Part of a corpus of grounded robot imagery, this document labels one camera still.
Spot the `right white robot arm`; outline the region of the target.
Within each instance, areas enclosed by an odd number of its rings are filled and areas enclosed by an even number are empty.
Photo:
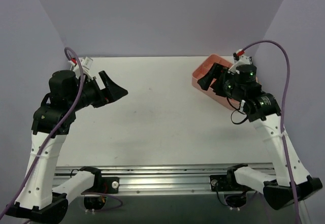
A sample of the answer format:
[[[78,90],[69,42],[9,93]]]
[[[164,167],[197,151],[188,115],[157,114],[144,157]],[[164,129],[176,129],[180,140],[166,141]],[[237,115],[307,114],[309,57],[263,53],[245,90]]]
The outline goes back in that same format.
[[[254,65],[233,69],[214,63],[198,80],[198,85],[202,90],[211,88],[216,95],[240,103],[240,112],[261,136],[275,170],[271,176],[247,164],[229,167],[225,178],[227,187],[236,190],[246,186],[263,194],[269,206],[279,210],[293,204],[294,198],[301,201],[310,197],[322,189],[322,182],[311,177],[303,166],[286,130],[281,128],[280,107],[272,94],[262,90],[256,72]]]

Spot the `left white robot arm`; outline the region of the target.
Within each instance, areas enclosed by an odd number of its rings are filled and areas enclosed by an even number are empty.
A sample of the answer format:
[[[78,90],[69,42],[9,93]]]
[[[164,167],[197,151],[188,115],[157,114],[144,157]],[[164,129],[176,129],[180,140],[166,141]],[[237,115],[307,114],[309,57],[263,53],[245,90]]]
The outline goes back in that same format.
[[[53,187],[54,173],[60,150],[76,119],[76,112],[91,105],[94,108],[113,103],[128,91],[113,82],[105,71],[95,78],[77,78],[69,70],[55,72],[49,79],[50,92],[33,115],[32,146],[23,188],[5,214],[38,223],[60,223],[69,204],[80,194],[101,195],[106,187],[100,169],[82,167],[76,175],[58,187]]]

